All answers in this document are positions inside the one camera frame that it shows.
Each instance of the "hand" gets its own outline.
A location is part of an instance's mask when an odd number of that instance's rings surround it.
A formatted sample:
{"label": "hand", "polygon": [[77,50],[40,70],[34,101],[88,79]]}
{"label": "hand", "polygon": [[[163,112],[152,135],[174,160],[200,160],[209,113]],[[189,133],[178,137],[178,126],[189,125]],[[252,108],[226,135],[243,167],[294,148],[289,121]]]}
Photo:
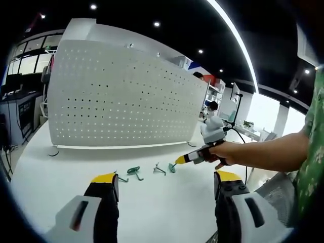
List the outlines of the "hand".
{"label": "hand", "polygon": [[[207,160],[207,162],[214,162],[218,160],[219,158],[224,158],[226,160],[226,163],[228,165],[235,164],[234,158],[233,158],[233,152],[236,150],[237,146],[239,144],[231,143],[231,142],[224,142],[220,145],[217,145],[215,147],[212,147],[209,149],[209,152],[211,153],[211,157]],[[215,170],[218,170],[222,168],[224,165],[219,163],[215,166]]]}

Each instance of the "potted plant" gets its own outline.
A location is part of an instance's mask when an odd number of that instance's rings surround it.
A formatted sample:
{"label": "potted plant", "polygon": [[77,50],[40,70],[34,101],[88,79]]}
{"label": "potted plant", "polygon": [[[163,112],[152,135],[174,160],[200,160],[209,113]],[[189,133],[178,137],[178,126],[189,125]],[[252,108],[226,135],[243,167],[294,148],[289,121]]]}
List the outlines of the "potted plant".
{"label": "potted plant", "polygon": [[251,129],[253,129],[253,126],[254,126],[254,123],[253,122],[251,122],[251,121],[244,121],[243,122],[243,127],[245,127],[246,129],[249,129],[249,130],[251,130]]}

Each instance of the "white pegboard partition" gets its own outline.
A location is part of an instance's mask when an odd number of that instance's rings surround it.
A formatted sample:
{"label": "white pegboard partition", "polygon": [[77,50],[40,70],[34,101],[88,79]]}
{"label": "white pegboard partition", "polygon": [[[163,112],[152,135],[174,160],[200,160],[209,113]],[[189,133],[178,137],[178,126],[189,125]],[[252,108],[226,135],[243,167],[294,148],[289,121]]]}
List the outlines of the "white pegboard partition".
{"label": "white pegboard partition", "polygon": [[207,84],[158,57],[88,40],[64,40],[48,104],[51,140],[66,146],[189,141]]}

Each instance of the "black ceiling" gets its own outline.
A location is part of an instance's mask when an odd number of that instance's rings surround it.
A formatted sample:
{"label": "black ceiling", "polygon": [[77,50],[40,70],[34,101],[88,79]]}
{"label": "black ceiling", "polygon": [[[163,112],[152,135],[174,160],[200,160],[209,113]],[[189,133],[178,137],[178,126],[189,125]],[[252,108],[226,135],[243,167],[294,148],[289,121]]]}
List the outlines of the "black ceiling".
{"label": "black ceiling", "polygon": [[[293,6],[278,4],[286,2],[279,0],[217,2],[242,36],[258,83],[310,105],[314,75],[302,75],[303,69],[311,66],[297,57],[296,19],[291,14]],[[90,3],[97,4],[98,9],[91,11]],[[45,14],[46,18],[37,20],[32,32],[24,34],[24,37],[65,28],[71,18],[96,18],[99,24],[124,28],[166,44],[198,62],[228,85],[233,79],[252,82],[247,62],[234,36],[205,0],[79,0],[77,4],[51,2],[47,7],[35,7],[30,13],[35,16],[37,11]],[[30,17],[26,20],[29,21],[26,25],[32,22]],[[160,28],[154,28],[153,21],[161,22]],[[204,53],[198,54],[198,49],[203,49]],[[296,78],[301,80],[297,95],[289,90],[291,81]],[[254,91],[251,85],[238,85],[247,92]],[[286,98],[276,93],[263,89],[260,93],[286,102]]]}

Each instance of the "ceiling light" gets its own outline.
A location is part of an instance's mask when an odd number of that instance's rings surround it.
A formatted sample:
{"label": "ceiling light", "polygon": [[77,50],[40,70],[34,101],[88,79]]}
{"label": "ceiling light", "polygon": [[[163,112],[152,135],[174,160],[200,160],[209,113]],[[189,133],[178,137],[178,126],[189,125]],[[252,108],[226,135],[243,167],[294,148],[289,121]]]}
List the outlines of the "ceiling light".
{"label": "ceiling light", "polygon": [[257,78],[256,78],[255,73],[254,73],[252,61],[251,61],[250,56],[248,54],[247,48],[245,47],[244,42],[243,42],[241,36],[239,35],[239,33],[238,33],[235,25],[230,20],[230,18],[226,14],[226,12],[222,9],[222,7],[215,0],[206,0],[206,1],[209,2],[209,4],[211,6],[213,6],[213,8],[222,17],[222,19],[225,21],[225,23],[227,24],[227,26],[230,28],[230,30],[232,31],[233,35],[235,36],[235,38],[237,40],[237,43],[241,47],[242,52],[243,52],[243,54],[245,56],[245,59],[246,59],[246,61],[248,63],[248,66],[250,68],[251,76],[252,76],[253,83],[254,83],[255,92],[258,94],[259,93],[258,82],[257,82]]}

